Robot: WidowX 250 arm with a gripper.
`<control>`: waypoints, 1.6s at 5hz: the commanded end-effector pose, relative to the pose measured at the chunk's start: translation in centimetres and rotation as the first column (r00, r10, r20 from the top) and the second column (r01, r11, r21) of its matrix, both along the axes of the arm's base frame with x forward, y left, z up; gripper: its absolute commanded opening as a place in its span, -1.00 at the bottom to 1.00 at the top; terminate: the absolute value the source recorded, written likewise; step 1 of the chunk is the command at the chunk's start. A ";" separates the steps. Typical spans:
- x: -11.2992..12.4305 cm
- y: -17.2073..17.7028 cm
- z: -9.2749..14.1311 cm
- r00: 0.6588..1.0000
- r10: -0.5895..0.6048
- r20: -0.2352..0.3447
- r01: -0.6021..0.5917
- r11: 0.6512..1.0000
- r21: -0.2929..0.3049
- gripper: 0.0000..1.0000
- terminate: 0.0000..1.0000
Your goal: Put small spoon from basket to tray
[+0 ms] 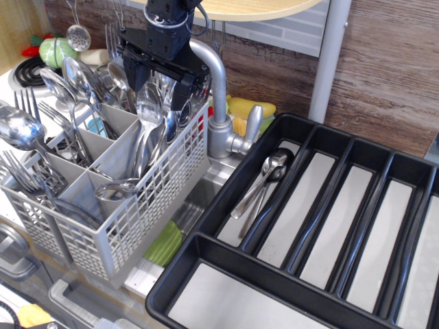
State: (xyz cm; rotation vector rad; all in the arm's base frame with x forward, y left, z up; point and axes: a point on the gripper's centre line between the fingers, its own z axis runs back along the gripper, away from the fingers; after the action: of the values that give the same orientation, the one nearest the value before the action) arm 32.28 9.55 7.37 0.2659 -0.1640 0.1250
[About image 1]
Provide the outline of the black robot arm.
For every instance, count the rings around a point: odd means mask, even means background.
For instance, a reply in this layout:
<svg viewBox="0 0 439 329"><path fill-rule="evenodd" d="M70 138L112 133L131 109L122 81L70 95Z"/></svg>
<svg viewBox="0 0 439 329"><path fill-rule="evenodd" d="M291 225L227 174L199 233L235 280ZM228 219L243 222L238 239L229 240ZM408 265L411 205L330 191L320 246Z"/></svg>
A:
<svg viewBox="0 0 439 329"><path fill-rule="evenodd" d="M146 28L119 32L123 68L128 84L139 92L151 72L176 81L171 109L181 111L196 89L203 86L209 68L190 47L195 8L199 1L148 1Z"/></svg>

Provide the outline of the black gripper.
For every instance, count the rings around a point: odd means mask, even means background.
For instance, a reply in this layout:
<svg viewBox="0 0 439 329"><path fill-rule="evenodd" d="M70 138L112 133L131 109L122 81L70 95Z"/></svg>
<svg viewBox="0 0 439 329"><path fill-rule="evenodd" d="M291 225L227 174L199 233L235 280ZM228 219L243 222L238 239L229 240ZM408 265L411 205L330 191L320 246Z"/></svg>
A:
<svg viewBox="0 0 439 329"><path fill-rule="evenodd" d="M137 93L151 70L163 73L176 80L171 110L180 111L196 91L197 84L210 73L189 45L195 11L181 10L172 18L151 10L145 10L144 14L145 29L124 27L118 32L129 87Z"/></svg>

